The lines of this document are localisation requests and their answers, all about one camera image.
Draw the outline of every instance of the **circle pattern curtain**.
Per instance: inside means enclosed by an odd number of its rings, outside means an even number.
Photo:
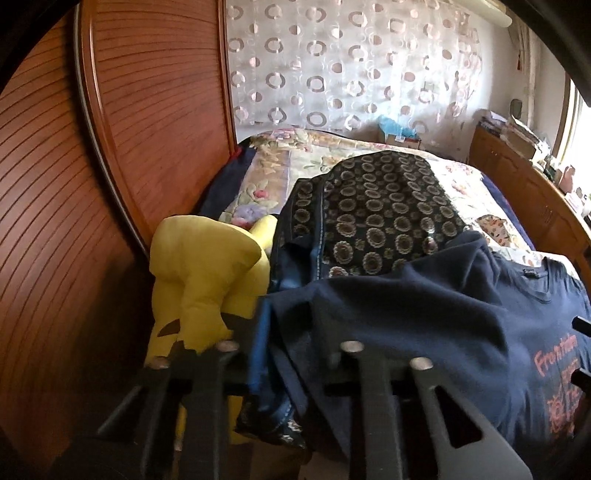
[[[386,115],[453,147],[482,70],[469,15],[439,0],[229,0],[237,129],[354,137]]]

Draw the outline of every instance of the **wall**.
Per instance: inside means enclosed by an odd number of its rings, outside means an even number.
[[[478,30],[482,73],[479,87],[470,99],[468,113],[472,119],[464,128],[462,152],[467,152],[472,142],[476,124],[481,117],[479,110],[489,109],[500,115],[509,114],[513,98],[525,101],[525,77],[517,71],[517,52],[514,50],[506,28],[497,27],[478,15],[472,15],[470,22]]]
[[[566,73],[552,52],[542,45],[535,89],[534,131],[554,146],[564,102]]]

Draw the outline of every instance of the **wooden panel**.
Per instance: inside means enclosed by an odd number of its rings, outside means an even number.
[[[514,198],[507,198],[508,202],[519,202],[520,189],[516,189],[515,186],[521,181],[519,178],[521,159],[515,158],[514,155],[510,157],[503,154],[497,154],[495,158],[494,173],[491,176],[494,176],[496,186],[502,192],[515,192],[517,194]]]
[[[84,0],[85,97],[114,191],[145,246],[235,149],[217,0]]]
[[[0,95],[0,426],[37,472],[141,365],[151,279],[97,181],[73,16]]]
[[[555,215],[537,248],[550,253],[557,253],[555,250],[560,249],[561,255],[573,259],[579,253],[578,250],[581,247],[581,234],[577,230],[569,222],[568,217]]]
[[[548,201],[545,185],[539,181],[532,168],[522,169],[516,185],[519,191],[513,190],[507,198],[521,225],[539,250],[539,245],[554,220],[552,202]]]

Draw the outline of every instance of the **box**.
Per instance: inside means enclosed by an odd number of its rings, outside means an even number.
[[[412,148],[414,150],[418,150],[418,148],[421,146],[421,140],[420,139],[415,139],[415,138],[408,138],[408,137],[402,137],[402,136],[396,136],[396,135],[388,135],[388,134],[384,134],[382,133],[384,140],[382,143],[385,143],[386,145],[394,145],[396,147],[402,147],[402,148]]]

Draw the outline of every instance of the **metal screw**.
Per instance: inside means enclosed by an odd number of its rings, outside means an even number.
[[[429,370],[433,368],[433,362],[426,356],[418,356],[410,361],[410,366],[413,370]]]
[[[152,370],[162,370],[163,368],[170,367],[170,362],[165,356],[155,356],[148,362],[148,367]]]
[[[237,342],[234,340],[221,340],[216,343],[216,348],[223,353],[235,352],[240,348]]]
[[[359,353],[362,352],[364,348],[365,345],[357,340],[348,340],[340,344],[340,349],[347,353]]]

